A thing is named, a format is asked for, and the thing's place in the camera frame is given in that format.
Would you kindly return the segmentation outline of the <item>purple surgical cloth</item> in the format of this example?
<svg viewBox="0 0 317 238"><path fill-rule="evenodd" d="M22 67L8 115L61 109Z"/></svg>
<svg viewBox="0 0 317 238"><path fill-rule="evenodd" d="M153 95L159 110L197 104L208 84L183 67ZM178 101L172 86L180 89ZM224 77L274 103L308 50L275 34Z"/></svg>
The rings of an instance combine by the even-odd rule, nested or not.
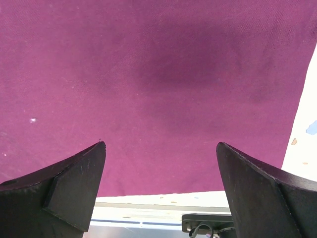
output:
<svg viewBox="0 0 317 238"><path fill-rule="evenodd" d="M99 196L222 190L226 142L281 167L314 0L3 0L0 179L104 141Z"/></svg>

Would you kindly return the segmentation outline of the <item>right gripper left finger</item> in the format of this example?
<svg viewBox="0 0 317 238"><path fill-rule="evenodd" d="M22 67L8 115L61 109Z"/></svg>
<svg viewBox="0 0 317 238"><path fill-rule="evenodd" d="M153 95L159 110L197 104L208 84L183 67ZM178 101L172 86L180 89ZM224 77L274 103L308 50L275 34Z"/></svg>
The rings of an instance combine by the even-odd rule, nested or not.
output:
<svg viewBox="0 0 317 238"><path fill-rule="evenodd" d="M88 231L106 160L98 142L0 185L2 238L81 238Z"/></svg>

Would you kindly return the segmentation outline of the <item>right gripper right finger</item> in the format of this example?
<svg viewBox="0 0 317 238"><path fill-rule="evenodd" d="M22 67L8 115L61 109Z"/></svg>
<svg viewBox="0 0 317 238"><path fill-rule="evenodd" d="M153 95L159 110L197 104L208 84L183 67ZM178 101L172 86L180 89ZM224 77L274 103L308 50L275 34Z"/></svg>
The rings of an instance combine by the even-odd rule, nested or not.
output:
<svg viewBox="0 0 317 238"><path fill-rule="evenodd" d="M239 238L315 238L317 183L223 142L218 167Z"/></svg>

